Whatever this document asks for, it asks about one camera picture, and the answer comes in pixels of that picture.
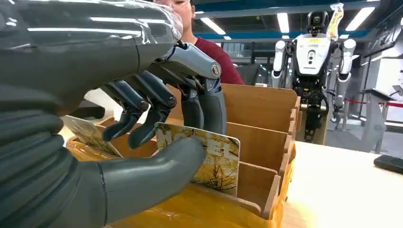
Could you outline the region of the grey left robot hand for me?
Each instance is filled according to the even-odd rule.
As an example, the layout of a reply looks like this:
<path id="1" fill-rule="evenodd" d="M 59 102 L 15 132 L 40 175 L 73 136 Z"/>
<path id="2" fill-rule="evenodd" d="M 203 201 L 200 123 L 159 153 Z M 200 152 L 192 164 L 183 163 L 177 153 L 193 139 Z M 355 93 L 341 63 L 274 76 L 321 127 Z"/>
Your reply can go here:
<path id="1" fill-rule="evenodd" d="M 79 161 L 62 117 L 85 94 L 109 88 L 130 130 L 141 108 L 132 85 L 175 106 L 165 84 L 194 89 L 191 123 L 223 134 L 221 67 L 183 42 L 180 16 L 144 0 L 3 0 L 0 3 L 0 225 L 101 228 L 178 195 L 206 150 L 180 139 L 149 158 Z"/>

